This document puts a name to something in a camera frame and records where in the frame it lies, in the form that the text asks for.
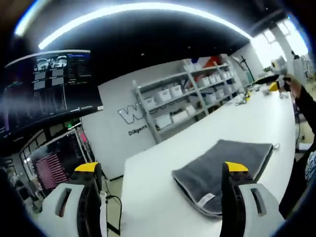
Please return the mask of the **person's right hand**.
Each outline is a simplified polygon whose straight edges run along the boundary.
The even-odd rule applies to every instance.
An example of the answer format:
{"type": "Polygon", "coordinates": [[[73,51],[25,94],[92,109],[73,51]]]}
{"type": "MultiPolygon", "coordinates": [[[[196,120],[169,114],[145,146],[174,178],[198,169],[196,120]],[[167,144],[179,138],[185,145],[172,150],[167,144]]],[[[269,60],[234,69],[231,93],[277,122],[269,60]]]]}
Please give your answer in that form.
{"type": "Polygon", "coordinates": [[[293,93],[296,99],[300,98],[302,85],[298,82],[295,77],[291,75],[286,75],[284,78],[285,82],[289,85],[291,92],[293,93]]]}

